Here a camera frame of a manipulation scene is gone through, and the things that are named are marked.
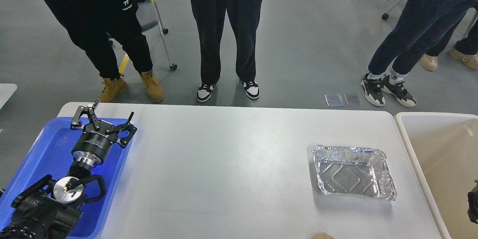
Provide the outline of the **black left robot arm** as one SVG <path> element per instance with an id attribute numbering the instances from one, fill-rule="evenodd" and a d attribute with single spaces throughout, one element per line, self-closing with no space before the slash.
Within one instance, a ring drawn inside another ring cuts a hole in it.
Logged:
<path id="1" fill-rule="evenodd" d="M 49 121 L 1 197 L 2 239 L 94 239 L 109 213 L 135 127 L 99 119 L 99 100 Z"/>

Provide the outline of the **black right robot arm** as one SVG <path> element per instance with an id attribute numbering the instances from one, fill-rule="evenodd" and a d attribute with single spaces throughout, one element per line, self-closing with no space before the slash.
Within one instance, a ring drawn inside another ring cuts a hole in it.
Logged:
<path id="1" fill-rule="evenodd" d="M 478 180 L 477 184 L 470 192 L 468 192 L 468 217 L 471 222 L 478 223 Z"/>

